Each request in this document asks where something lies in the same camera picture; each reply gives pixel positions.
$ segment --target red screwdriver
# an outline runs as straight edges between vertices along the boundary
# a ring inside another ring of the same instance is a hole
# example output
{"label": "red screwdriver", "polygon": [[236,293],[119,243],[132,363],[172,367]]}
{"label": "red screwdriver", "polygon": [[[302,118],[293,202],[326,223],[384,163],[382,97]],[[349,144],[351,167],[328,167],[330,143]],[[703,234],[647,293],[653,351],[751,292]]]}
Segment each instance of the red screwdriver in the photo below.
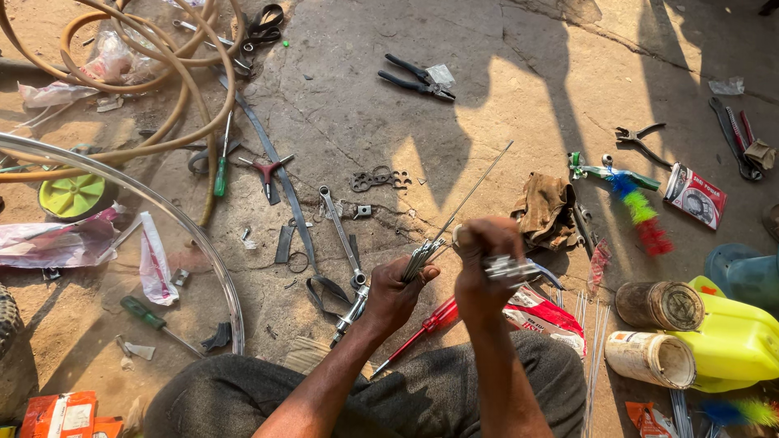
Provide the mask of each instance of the red screwdriver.
{"label": "red screwdriver", "polygon": [[420,337],[424,332],[431,333],[435,329],[445,326],[448,323],[451,323],[457,318],[457,303],[454,301],[454,295],[449,297],[442,305],[440,305],[436,310],[433,311],[432,315],[430,315],[426,320],[422,321],[422,328],[419,329],[417,333],[414,334],[411,338],[409,338],[408,341],[406,341],[405,344],[400,346],[400,348],[397,349],[384,363],[376,369],[376,371],[371,374],[370,379],[373,378],[376,374],[379,374],[382,372],[382,370],[390,364],[397,356],[400,355],[400,353],[403,352],[409,345],[411,345],[414,341],[417,340],[418,337]]}
{"label": "red screwdriver", "polygon": [[294,154],[290,155],[289,157],[282,158],[279,161],[276,161],[275,163],[271,163],[271,164],[260,164],[257,161],[249,161],[245,158],[240,158],[240,157],[238,159],[243,161],[246,164],[251,164],[252,167],[254,167],[255,169],[263,173],[263,178],[265,179],[265,195],[268,197],[268,199],[270,199],[270,178],[273,175],[273,171],[280,168],[282,164],[291,160],[293,157]]}

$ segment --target green-handled screwdriver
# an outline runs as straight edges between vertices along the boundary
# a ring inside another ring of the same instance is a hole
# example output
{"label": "green-handled screwdriver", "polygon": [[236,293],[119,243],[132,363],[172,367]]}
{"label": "green-handled screwdriver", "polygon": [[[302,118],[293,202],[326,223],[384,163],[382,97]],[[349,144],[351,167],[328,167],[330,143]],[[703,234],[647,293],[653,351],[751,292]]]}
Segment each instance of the green-handled screwdriver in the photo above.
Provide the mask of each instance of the green-handled screwdriver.
{"label": "green-handled screwdriver", "polygon": [[119,302],[122,304],[122,307],[124,307],[125,310],[127,310],[128,312],[132,313],[135,316],[138,316],[144,323],[147,323],[150,326],[154,327],[154,330],[162,330],[170,337],[174,338],[176,341],[181,342],[182,345],[184,345],[186,348],[189,349],[189,351],[195,353],[197,357],[201,359],[206,358],[206,356],[204,356],[200,351],[197,351],[195,347],[188,344],[187,341],[184,341],[180,337],[173,334],[173,332],[168,330],[166,327],[167,321],[151,313],[151,310],[149,310],[146,306],[144,306],[140,301],[135,299],[135,297],[127,295],[126,297],[122,298],[122,300],[120,300]]}
{"label": "green-handled screwdriver", "polygon": [[233,119],[233,111],[227,115],[227,127],[224,128],[224,150],[219,159],[217,168],[217,180],[213,183],[213,195],[224,196],[224,187],[227,185],[227,145],[230,143],[230,121]]}

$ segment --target dark trousers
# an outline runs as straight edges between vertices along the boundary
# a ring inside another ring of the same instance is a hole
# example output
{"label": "dark trousers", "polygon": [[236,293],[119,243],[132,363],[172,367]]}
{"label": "dark trousers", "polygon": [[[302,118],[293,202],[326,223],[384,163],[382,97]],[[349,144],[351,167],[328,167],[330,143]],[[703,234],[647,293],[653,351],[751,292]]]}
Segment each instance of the dark trousers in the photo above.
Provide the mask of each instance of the dark trousers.
{"label": "dark trousers", "polygon": [[[517,331],[512,341],[555,436],[580,435],[587,385],[579,356],[548,336]],[[219,355],[185,368],[146,411],[146,438],[249,438],[305,378],[259,359]],[[429,351],[381,380],[359,376],[333,436],[480,436],[474,351]]]}

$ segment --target yellow hose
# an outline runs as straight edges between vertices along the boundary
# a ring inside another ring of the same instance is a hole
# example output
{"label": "yellow hose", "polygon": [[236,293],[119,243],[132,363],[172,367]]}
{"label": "yellow hose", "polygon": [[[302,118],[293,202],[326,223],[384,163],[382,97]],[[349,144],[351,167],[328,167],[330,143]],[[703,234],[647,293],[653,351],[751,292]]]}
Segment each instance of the yellow hose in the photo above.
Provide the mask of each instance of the yellow hose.
{"label": "yellow hose", "polygon": [[[225,119],[227,118],[227,114],[232,109],[234,103],[233,96],[235,95],[235,75],[232,69],[231,55],[239,50],[240,44],[234,44],[232,47],[225,50],[222,43],[219,42],[216,32],[214,32],[213,28],[211,27],[216,22],[217,18],[216,14],[211,15],[213,13],[213,0],[206,0],[205,7],[203,8],[203,16],[195,12],[185,0],[176,0],[176,2],[190,16],[192,16],[198,25],[198,30],[195,35],[187,44],[181,48],[179,48],[177,44],[173,42],[173,39],[170,37],[170,35],[166,34],[163,30],[153,25],[148,20],[130,14],[124,14],[122,9],[126,5],[126,2],[119,1],[116,3],[116,7],[112,8],[110,6],[96,2],[95,0],[80,1],[85,5],[89,5],[97,9],[97,11],[77,17],[62,31],[62,37],[60,40],[60,55],[62,56],[62,61],[64,62],[65,66],[67,66],[70,70],[70,74],[66,74],[58,71],[57,69],[54,69],[34,53],[32,53],[29,49],[27,49],[24,43],[19,40],[19,38],[14,33],[6,14],[5,0],[0,0],[0,28],[2,28],[7,38],[11,41],[14,47],[16,47],[16,49],[22,53],[22,55],[24,55],[39,68],[43,69],[45,72],[48,72],[57,79],[63,80],[65,82],[83,85],[85,87],[93,87],[101,91],[107,91],[109,93],[134,94],[147,90],[154,90],[159,88],[166,80],[168,80],[174,72],[177,72],[182,77],[182,90],[179,94],[178,102],[173,112],[154,135],[152,135],[149,139],[134,149],[94,154],[90,155],[90,158],[102,161],[107,164],[117,165],[135,157],[172,150],[206,137],[206,144],[209,151],[209,188],[206,195],[206,202],[203,206],[203,213],[200,220],[198,221],[199,226],[205,226],[208,223],[211,210],[213,209],[213,183],[216,178],[217,169],[217,145],[213,131],[222,123],[224,123]],[[230,0],[230,3],[233,7],[233,10],[235,11],[236,16],[240,16],[241,9],[238,1]],[[86,73],[82,72],[71,59],[69,50],[70,42],[78,29],[87,23],[91,23],[100,19],[110,19],[114,24],[115,29],[118,31],[119,37],[127,45],[147,56],[150,56],[151,58],[168,64],[170,67],[172,67],[172,69],[168,69],[165,73],[163,73],[162,76],[147,83],[131,86],[111,85],[105,83],[102,80],[95,80],[90,78]],[[145,48],[127,36],[125,31],[122,29],[122,23],[143,35],[149,42],[154,44],[154,46],[159,49],[159,52]],[[148,29],[146,29],[146,26],[148,26],[153,31],[153,33],[149,32]],[[244,23],[242,19],[239,19],[238,35],[242,35],[243,33]],[[217,47],[219,55],[206,59],[189,59],[189,57],[192,56],[194,50],[197,49],[197,46],[202,41],[203,35],[207,35],[208,38],[214,43],[214,45]],[[207,66],[217,63],[223,63],[225,65],[225,70],[227,73],[227,98],[225,99],[224,105],[221,108],[219,114],[217,114],[217,116],[212,119],[208,112],[208,108],[206,107],[205,101],[203,100],[203,96],[200,93],[197,84],[195,84],[194,79],[189,74],[187,67]],[[179,137],[175,140],[157,143],[157,141],[159,141],[172,129],[177,120],[182,116],[190,94],[192,94],[195,99],[200,118],[203,121],[203,127],[195,132],[192,132],[183,137]],[[38,164],[59,164],[57,161],[31,156],[29,154],[11,152],[9,155],[12,155],[20,160]],[[0,183],[44,181],[49,179],[71,178],[78,175],[84,175],[84,172],[80,171],[79,169],[62,169],[49,172],[36,171],[25,174],[0,174]]]}

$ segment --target cracked concrete floor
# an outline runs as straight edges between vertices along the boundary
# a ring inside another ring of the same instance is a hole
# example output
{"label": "cracked concrete floor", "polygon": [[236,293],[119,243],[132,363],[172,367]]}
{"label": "cracked concrete floor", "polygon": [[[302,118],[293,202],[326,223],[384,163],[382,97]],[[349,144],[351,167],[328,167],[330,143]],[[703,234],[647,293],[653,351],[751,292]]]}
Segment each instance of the cracked concrete floor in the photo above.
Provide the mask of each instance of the cracked concrete floor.
{"label": "cracked concrete floor", "polygon": [[[139,11],[146,3],[131,7]],[[530,172],[567,177],[566,153],[574,150],[582,150],[590,163],[597,163],[608,152],[616,167],[662,181],[663,192],[668,172],[641,152],[616,143],[613,128],[638,129],[651,122],[667,122],[665,129],[647,137],[648,146],[668,161],[690,166],[727,193],[724,222],[718,231],[708,231],[663,204],[660,193],[646,193],[676,246],[671,254],[649,259],[639,248],[629,215],[610,196],[608,184],[593,178],[575,182],[580,200],[594,213],[593,228],[614,251],[604,288],[598,293],[603,302],[609,302],[613,291],[626,281],[688,281],[702,274],[705,256],[721,243],[742,242],[765,254],[776,250],[760,223],[763,206],[777,198],[776,182],[770,175],[757,184],[740,179],[735,159],[707,104],[709,79],[744,76],[746,94],[722,99],[734,109],[746,110],[758,137],[776,143],[773,139],[779,128],[773,121],[779,115],[779,85],[774,80],[774,67],[779,55],[759,48],[775,38],[777,25],[774,17],[756,14],[760,3],[289,2],[283,6],[287,13],[284,39],[290,41],[290,47],[277,44],[263,49],[256,59],[256,77],[243,91],[279,155],[295,154],[286,169],[305,216],[314,223],[311,233],[316,262],[321,272],[343,285],[348,283],[350,270],[334,226],[319,216],[316,189],[320,185],[327,184],[334,198],[344,200],[344,227],[347,233],[357,235],[362,265],[369,271],[432,237],[509,139],[516,143],[465,205],[458,220],[507,214]],[[247,2],[243,6],[250,12],[260,9]],[[169,9],[158,12],[163,24],[178,14]],[[229,19],[230,14],[224,12],[221,29],[227,29]],[[457,81],[452,89],[456,103],[422,97],[380,79],[375,74],[379,69],[406,76],[384,59],[385,53],[423,66],[446,63]],[[215,111],[224,91],[209,73],[196,74],[207,103]],[[304,74],[313,79],[305,80]],[[97,117],[71,113],[57,125],[33,134],[60,146],[89,140],[109,147],[133,146],[140,141],[137,130],[153,128],[165,108],[172,106],[176,90],[162,90]],[[4,96],[13,99],[12,91]],[[18,105],[18,99],[8,109],[20,111],[13,105]],[[235,120],[245,137],[245,150],[230,158],[235,164],[230,169],[231,183],[227,195],[217,203],[209,233],[241,298],[247,353],[282,362],[295,337],[327,342],[333,326],[306,295],[304,279],[312,269],[296,275],[273,263],[279,227],[287,223],[291,212],[285,199],[269,207],[256,172],[240,165],[238,156],[261,157],[263,151],[248,119],[238,113]],[[91,137],[64,134],[69,125],[88,128],[80,135],[88,132]],[[190,132],[196,126],[196,121],[187,120],[180,132]],[[128,164],[126,171],[197,217],[205,181],[188,173],[188,156],[180,150],[162,158],[140,159]],[[413,183],[406,190],[388,186],[363,193],[349,190],[351,173],[380,165],[407,169]],[[427,183],[420,185],[417,178],[427,179]],[[19,206],[27,205],[18,211],[13,205],[6,207],[0,215],[3,223],[38,214],[31,213],[36,211],[31,188],[0,186],[0,195],[6,203],[11,199]],[[154,214],[153,207],[130,196],[123,200]],[[372,217],[352,221],[349,213],[362,204],[373,206]],[[219,321],[227,319],[218,283],[198,253],[183,246],[184,232],[159,212],[154,217],[171,265],[194,273],[182,291],[180,304],[166,310],[166,318],[185,338],[205,339]],[[247,226],[252,228],[250,238],[259,243],[257,250],[246,251],[239,241]],[[121,296],[140,293],[138,244],[131,238],[122,246],[119,259],[108,267],[66,276],[66,281],[48,289],[32,274],[13,271],[13,275],[2,275],[3,283],[19,296],[25,322],[34,332],[17,346],[23,350],[20,356],[29,356],[27,363],[37,365],[35,387],[19,384],[6,391],[18,396],[6,402],[6,412],[14,408],[18,412],[18,403],[35,391],[50,394],[94,389],[101,415],[121,415],[136,395],[153,396],[170,376],[192,361],[186,351],[148,333],[145,327],[138,328],[118,308]],[[292,251],[303,251],[297,234]],[[558,274],[571,291],[584,288],[587,258],[583,249],[537,261]],[[411,321],[374,354],[373,362],[382,362],[451,295],[459,262],[449,252],[439,264],[442,276],[425,289]],[[101,279],[90,282],[95,277]],[[294,279],[298,282],[284,289]],[[64,300],[68,295],[75,298]],[[566,293],[566,304],[572,305],[575,295]],[[324,299],[326,306],[343,311],[330,297]],[[47,327],[60,324],[64,311],[59,308],[68,302],[90,311],[73,322],[74,328],[67,334],[46,335],[54,333]],[[266,326],[277,334],[275,339]],[[609,330],[629,329],[615,314],[609,326]],[[136,361],[134,373],[120,371],[121,353],[110,345],[117,333],[139,344],[156,345],[155,359]],[[458,323],[421,340],[405,360],[466,340],[463,324]],[[41,359],[41,353],[48,361]],[[7,362],[0,365],[12,368]],[[25,370],[28,375],[35,374],[35,366],[33,371]],[[624,401],[654,401],[664,413],[671,412],[666,390],[624,379],[604,364],[599,373],[597,436],[636,435]]]}

